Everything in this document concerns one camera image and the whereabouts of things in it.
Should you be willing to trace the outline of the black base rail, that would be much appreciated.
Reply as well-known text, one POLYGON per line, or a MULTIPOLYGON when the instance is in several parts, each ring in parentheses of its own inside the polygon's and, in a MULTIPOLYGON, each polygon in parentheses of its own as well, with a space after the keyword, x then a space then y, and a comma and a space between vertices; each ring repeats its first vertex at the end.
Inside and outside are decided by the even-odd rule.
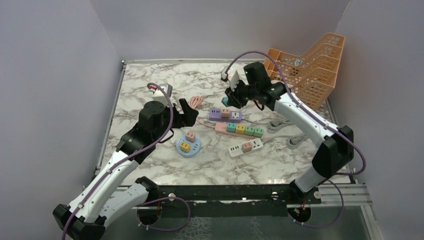
POLYGON ((135 183, 147 189, 147 205, 138 203, 142 217, 286 217, 289 208, 321 204, 314 187, 295 193, 290 184, 158 185, 146 176, 135 183))

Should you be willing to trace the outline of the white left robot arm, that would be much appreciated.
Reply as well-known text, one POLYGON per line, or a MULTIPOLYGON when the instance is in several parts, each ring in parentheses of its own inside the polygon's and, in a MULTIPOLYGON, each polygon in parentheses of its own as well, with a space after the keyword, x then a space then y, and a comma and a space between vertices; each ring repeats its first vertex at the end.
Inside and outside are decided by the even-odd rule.
POLYGON ((142 164, 172 129, 192 127, 199 112, 184 98, 183 110, 159 101, 144 104, 138 122, 125 133, 106 166, 86 189, 69 204, 58 204, 53 216, 62 229, 62 238, 99 240, 106 228, 119 216, 137 205, 152 205, 160 194, 158 185, 147 177, 135 181, 125 192, 111 198, 123 180, 142 164))

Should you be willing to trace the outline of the yellow plug adapter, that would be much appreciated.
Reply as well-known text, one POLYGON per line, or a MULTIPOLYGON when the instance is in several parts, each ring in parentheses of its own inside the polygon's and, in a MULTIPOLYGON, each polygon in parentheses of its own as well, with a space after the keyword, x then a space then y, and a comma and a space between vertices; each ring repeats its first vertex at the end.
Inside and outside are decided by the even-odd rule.
POLYGON ((189 143, 185 142, 185 141, 181 141, 179 144, 179 149, 184 152, 184 153, 188 153, 191 149, 191 146, 189 143))
POLYGON ((243 124, 237 124, 236 127, 235 127, 234 132, 237 133, 237 134, 244 135, 245 134, 245 129, 246 129, 246 126, 245 125, 243 125, 243 124))

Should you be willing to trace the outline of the white power strip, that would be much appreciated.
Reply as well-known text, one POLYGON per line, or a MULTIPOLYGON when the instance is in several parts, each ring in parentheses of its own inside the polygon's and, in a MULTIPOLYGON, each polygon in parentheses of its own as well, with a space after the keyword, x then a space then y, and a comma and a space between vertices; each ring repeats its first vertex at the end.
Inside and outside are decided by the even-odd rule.
POLYGON ((242 157, 261 150, 264 143, 260 138, 254 138, 244 143, 237 144, 228 148, 228 153, 231 158, 242 157))

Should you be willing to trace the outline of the pink power strip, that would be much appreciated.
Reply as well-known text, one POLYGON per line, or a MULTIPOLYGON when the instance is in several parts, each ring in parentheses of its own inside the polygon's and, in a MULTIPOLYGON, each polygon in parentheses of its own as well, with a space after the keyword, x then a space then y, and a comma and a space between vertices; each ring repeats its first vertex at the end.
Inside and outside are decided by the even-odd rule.
POLYGON ((265 135, 265 130, 263 128, 232 122, 217 122, 214 126, 214 130, 217 134, 246 139, 263 139, 265 135))

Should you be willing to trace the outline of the round blue power socket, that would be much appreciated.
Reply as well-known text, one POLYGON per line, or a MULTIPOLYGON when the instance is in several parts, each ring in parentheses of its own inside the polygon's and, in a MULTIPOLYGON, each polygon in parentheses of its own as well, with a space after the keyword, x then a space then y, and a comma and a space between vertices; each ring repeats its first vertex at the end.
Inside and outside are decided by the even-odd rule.
POLYGON ((179 155, 181 155, 184 158, 193 158, 195 157, 201 150, 201 141, 199 138, 196 137, 195 142, 189 142, 185 139, 184 135, 181 135, 176 143, 175 143, 175 148, 176 151, 178 152, 179 155), (179 148, 180 142, 184 141, 190 144, 190 151, 189 152, 182 152, 179 148))

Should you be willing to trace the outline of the green plug adapter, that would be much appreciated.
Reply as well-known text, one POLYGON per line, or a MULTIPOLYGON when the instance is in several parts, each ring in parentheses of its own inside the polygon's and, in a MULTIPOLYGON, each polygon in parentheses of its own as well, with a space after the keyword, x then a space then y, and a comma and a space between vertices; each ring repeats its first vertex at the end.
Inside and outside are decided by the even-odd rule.
POLYGON ((257 138, 262 138, 264 135, 264 129, 260 127, 255 127, 253 131, 253 136, 257 138))
POLYGON ((253 126, 246 126, 244 129, 244 135, 247 136, 253 136, 255 132, 255 127, 253 126))

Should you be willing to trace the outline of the dark teal plug adapter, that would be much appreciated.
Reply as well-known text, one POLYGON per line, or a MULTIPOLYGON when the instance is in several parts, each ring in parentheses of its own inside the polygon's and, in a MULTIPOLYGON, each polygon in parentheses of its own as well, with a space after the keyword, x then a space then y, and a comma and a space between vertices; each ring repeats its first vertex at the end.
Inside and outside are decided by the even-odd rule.
POLYGON ((227 132, 234 133, 236 131, 236 126, 237 126, 236 123, 228 122, 226 124, 226 131, 227 132))

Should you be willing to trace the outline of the pink plug adapter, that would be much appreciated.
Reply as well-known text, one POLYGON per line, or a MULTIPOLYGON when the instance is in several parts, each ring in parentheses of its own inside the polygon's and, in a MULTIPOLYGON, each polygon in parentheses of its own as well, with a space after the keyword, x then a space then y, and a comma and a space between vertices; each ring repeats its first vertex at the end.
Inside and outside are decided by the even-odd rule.
POLYGON ((220 110, 220 116, 223 119, 228 119, 231 116, 231 111, 228 108, 222 108, 220 110))
POLYGON ((185 139, 191 143, 194 143, 196 140, 196 135, 192 131, 187 131, 185 133, 185 139))
POLYGON ((250 142, 250 141, 245 142, 245 143, 243 143, 243 144, 241 145, 241 151, 242 151, 243 153, 250 152, 252 149, 253 149, 253 144, 252 144, 252 142, 250 142))

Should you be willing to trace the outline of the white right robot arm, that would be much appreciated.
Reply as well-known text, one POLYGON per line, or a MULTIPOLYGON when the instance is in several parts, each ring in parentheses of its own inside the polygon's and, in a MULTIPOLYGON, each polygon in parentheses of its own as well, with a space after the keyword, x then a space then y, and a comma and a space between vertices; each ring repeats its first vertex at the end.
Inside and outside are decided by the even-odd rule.
POLYGON ((247 64, 243 70, 247 82, 243 82, 237 72, 231 76, 225 90, 227 103, 241 109, 248 101, 256 101, 287 118, 317 147, 312 166, 290 183, 289 199, 300 204, 308 198, 312 188, 336 175, 353 159, 353 130, 321 117, 291 93, 282 81, 272 82, 261 62, 247 64))

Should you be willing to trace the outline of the purple power strip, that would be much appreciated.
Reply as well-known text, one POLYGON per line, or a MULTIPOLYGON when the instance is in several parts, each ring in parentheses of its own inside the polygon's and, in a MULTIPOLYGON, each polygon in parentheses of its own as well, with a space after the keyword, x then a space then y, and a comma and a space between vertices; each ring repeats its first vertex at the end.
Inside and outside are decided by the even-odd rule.
POLYGON ((242 121, 242 112, 230 110, 228 108, 213 108, 209 111, 208 119, 215 122, 240 123, 242 121))

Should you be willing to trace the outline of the yellow plug adapter front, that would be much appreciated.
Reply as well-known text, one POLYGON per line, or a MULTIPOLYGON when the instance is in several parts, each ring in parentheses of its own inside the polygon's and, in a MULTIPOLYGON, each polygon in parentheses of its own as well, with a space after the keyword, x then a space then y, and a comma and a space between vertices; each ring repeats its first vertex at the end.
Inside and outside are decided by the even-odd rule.
POLYGON ((185 142, 185 141, 181 141, 179 144, 179 149, 184 152, 184 153, 188 153, 191 149, 191 146, 189 143, 185 142))

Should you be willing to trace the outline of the orange plastic file rack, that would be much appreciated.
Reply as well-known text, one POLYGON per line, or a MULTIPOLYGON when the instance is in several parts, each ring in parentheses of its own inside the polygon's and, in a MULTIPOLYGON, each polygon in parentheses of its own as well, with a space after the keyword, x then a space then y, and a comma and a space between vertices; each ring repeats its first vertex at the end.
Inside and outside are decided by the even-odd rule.
POLYGON ((328 32, 302 55, 270 48, 267 54, 281 68, 265 58, 264 66, 271 80, 286 80, 290 90, 313 110, 318 110, 334 90, 345 37, 328 32))

